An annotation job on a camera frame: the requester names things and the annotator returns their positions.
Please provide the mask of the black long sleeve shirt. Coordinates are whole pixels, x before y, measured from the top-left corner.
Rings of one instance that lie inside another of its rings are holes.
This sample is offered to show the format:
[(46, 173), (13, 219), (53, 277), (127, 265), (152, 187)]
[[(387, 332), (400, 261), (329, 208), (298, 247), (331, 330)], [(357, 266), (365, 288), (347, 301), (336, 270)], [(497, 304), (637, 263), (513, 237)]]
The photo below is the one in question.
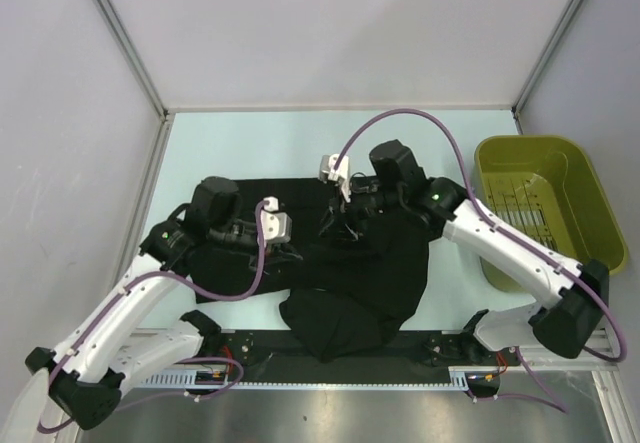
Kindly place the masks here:
[(326, 230), (332, 189), (316, 180), (234, 182), (202, 180), (188, 222), (254, 222), (253, 210), (274, 196), (292, 219), (298, 259), (268, 258), (258, 294), (288, 291), (279, 313), (293, 335), (319, 361), (373, 350), (389, 343), (412, 317), (427, 286), (429, 243), (424, 226), (401, 209), (365, 221), (357, 241)]

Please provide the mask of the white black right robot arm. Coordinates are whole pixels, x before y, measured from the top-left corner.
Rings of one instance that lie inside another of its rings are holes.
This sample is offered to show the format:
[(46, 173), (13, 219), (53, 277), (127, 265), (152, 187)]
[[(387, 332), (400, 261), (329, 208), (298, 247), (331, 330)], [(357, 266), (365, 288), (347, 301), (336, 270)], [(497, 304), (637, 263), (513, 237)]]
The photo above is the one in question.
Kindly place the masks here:
[(428, 177), (411, 149), (399, 140), (369, 154), (374, 176), (354, 178), (349, 159), (322, 158), (319, 178), (332, 184), (328, 230), (363, 238), (369, 218), (402, 209), (423, 225), (430, 241), (440, 238), (473, 251), (534, 297), (532, 304), (504, 311), (481, 310), (465, 325), (463, 356), (484, 364), (497, 351), (538, 343), (567, 359), (577, 358), (604, 315), (596, 297), (608, 294), (607, 267), (558, 254), (517, 231), (446, 177)]

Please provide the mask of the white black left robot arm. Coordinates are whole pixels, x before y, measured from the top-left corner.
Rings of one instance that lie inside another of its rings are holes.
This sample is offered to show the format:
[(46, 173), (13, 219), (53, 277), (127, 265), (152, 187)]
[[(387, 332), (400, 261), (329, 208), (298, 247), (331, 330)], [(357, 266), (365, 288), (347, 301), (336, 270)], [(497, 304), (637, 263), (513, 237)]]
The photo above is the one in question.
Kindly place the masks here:
[[(252, 220), (239, 215), (237, 183), (207, 177), (191, 200), (152, 227), (119, 282), (85, 321), (54, 348), (37, 347), (25, 364), (31, 373), (46, 370), (48, 396), (70, 423), (90, 430), (113, 414), (138, 384), (175, 364), (214, 364), (229, 385), (244, 375), (237, 360), (223, 353), (221, 327), (199, 310), (183, 313), (169, 329), (126, 348), (125, 341), (146, 315), (177, 286), (209, 300), (236, 302), (258, 289), (270, 259), (297, 260), (290, 244), (291, 217), (277, 197), (259, 200)], [(189, 258), (212, 244), (225, 253), (246, 256), (254, 272), (250, 286), (221, 295), (197, 285)]]

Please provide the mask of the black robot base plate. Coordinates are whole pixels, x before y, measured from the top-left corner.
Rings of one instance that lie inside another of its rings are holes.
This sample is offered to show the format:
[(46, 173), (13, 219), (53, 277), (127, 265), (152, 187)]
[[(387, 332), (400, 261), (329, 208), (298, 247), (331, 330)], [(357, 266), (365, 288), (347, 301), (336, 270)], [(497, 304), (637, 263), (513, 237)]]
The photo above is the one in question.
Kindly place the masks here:
[[(235, 358), (228, 346), (222, 354)], [(490, 366), (429, 367), (405, 358), (337, 358), (321, 362), (310, 357), (270, 355), (255, 366), (243, 366), (244, 376), (238, 389), (442, 389), (465, 388), (468, 380), (488, 375), (497, 381), (499, 374), (517, 367), (519, 362), (508, 350)]]

